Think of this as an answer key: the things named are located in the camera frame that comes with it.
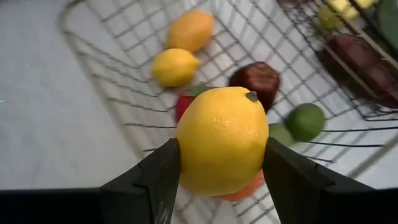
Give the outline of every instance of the lemon stem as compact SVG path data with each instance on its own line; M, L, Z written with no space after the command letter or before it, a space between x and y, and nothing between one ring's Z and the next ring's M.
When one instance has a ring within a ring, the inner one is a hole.
M259 100L259 98L257 98L257 93L255 91L250 91L249 93L246 94L246 97L252 102L256 102L257 100Z

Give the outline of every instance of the green fruit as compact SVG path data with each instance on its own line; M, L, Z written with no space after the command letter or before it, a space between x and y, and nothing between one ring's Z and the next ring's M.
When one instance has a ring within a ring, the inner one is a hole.
M284 146L291 146L294 143L294 139L292 135L289 133L289 130L283 124L270 124L269 128L269 137L273 137L278 140Z
M290 112L285 126L296 141L311 141L323 130L325 121L325 114L321 108L304 103Z

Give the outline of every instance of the yellow fruit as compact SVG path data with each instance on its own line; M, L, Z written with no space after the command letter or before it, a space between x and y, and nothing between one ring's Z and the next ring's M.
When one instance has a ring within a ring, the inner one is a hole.
M168 49L154 59L152 75L162 86L175 87L190 82L200 65L190 52Z
M180 183L204 196L237 192L261 170L268 124L260 101L243 87L202 93L177 126Z
M210 41L214 26L213 16L188 11L171 24L166 46L196 52Z
M356 2L362 9L367 9L377 2L377 0L357 0ZM359 12L348 0L329 0L328 3L347 20L354 20L359 16ZM327 5L319 8L318 18L322 26L326 29L337 29L344 25L343 21Z

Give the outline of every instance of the wire mesh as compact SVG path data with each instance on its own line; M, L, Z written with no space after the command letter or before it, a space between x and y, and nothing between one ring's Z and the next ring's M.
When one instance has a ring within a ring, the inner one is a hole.
M165 47L169 24L185 11L201 9L213 14L216 29L210 44L196 54L202 66L194 82L225 86L239 67L268 63L282 79L267 114L269 122L282 121L301 103L317 104L328 120L325 130L314 141L292 149L339 173L359 177L394 148L395 141L389 141L397 135L398 118L394 110L378 104L382 96L368 101L354 96L320 63L317 52L330 37L345 32L364 38L350 24L343 30L317 33L316 12L324 4L86 0L69 4L60 22L73 53L138 156L148 155L173 137L175 101L182 91L158 86L150 75L152 60ZM386 61L394 68L394 62ZM175 214L175 223L279 222L265 184L235 203L179 189Z

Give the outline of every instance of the plastic fruit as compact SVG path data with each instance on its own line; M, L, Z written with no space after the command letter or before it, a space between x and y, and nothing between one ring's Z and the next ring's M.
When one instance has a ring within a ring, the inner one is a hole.
M357 0L356 3L362 8L367 9L372 6L375 0ZM347 20L354 20L359 16L359 12L354 6L349 3L348 0L329 0L330 6L341 14ZM322 26L326 29L337 29L344 25L342 19L340 19L335 12L326 4L321 6L318 10L318 18Z
M267 116L255 92L223 87L200 94L176 130L180 183L197 195L237 192L261 170Z
M362 40L353 35L340 34L327 43L333 51L377 96L366 92L357 80L344 69L331 54L323 49L317 53L319 61L329 74L353 93L388 108L398 108L398 88L394 72L384 64L380 56Z
M214 27L213 16L199 10L188 11L170 25L166 46L196 52L211 40Z
M285 126L296 141L311 141L325 127L325 115L321 108L304 103L294 109L285 120Z
M266 63L254 62L234 72L228 85L242 86L250 91L255 91L267 112L279 89L280 78L278 72Z
M269 137L273 137L274 139L278 140L279 143L287 147L294 144L294 139L292 135L283 124L277 124L277 123L270 124L268 125L268 128L269 128Z
M227 194L227 195L220 195L216 196L218 199L222 200L229 200L231 202L237 202L240 200L243 200L252 194L255 193L255 191L264 183L264 174L262 171L258 173L258 175L246 186L244 186L241 190L233 193L233 194Z
M152 75L164 87L187 84L195 75L200 61L182 49L168 49L154 59Z
M185 90L180 96L178 96L177 103L175 105L175 121L180 121L185 110L187 110L189 105L200 93L212 88L213 87L206 85L193 85L188 90Z

